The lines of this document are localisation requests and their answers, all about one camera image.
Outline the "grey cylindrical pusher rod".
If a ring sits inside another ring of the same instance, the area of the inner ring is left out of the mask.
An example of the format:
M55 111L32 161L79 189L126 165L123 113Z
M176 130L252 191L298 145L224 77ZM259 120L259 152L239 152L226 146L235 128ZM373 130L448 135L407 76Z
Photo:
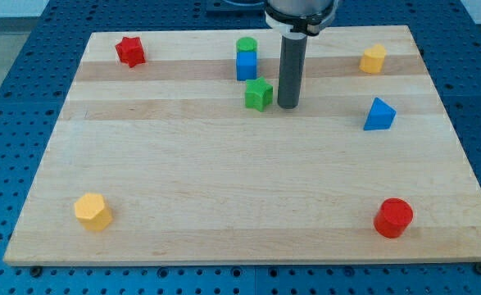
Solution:
M298 106L306 45L307 38L282 37L277 103L283 109L293 109Z

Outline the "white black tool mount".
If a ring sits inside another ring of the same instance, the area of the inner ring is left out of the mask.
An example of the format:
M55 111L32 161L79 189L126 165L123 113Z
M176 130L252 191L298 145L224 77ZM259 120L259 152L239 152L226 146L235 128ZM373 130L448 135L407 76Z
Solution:
M334 18L335 5L329 5L323 11L309 16L291 16L270 5L265 7L266 24L287 39L315 37L330 26Z

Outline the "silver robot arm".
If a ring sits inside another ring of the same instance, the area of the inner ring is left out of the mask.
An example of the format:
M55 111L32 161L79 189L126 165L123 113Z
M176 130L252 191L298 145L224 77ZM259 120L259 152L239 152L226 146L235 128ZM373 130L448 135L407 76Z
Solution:
M277 103L298 106L307 40L330 26L338 0L267 0L265 22L281 34Z

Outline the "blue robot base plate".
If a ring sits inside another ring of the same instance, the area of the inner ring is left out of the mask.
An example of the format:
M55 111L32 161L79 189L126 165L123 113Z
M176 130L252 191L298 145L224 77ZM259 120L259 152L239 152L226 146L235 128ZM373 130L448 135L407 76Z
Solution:
M209 16L252 15L264 11L265 0L206 0Z

